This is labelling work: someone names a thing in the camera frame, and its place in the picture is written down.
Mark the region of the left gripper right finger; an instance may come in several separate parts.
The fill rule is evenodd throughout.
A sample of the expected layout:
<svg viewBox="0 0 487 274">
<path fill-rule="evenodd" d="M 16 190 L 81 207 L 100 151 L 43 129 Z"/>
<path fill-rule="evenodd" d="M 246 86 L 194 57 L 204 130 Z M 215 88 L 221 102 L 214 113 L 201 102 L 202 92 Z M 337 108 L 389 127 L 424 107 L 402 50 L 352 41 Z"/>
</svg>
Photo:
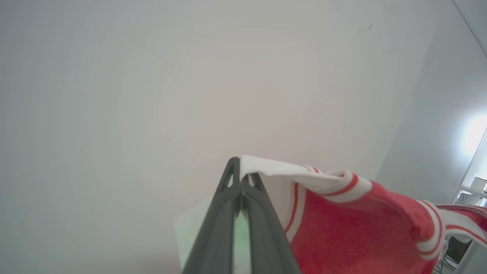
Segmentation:
<svg viewBox="0 0 487 274">
<path fill-rule="evenodd" d="M 249 221 L 251 272 L 301 274 L 260 175 L 246 175 L 242 179 L 241 191 Z"/>
</svg>

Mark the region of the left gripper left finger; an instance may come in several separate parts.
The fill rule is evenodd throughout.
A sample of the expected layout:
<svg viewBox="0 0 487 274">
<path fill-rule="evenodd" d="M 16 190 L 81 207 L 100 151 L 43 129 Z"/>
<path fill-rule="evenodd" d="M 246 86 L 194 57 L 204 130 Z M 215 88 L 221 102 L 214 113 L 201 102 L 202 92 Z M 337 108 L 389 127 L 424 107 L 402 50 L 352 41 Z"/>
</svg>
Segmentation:
<svg viewBox="0 0 487 274">
<path fill-rule="evenodd" d="M 185 263 L 184 274 L 233 273 L 234 222 L 241 208 L 240 159 L 230 158 Z"/>
</svg>

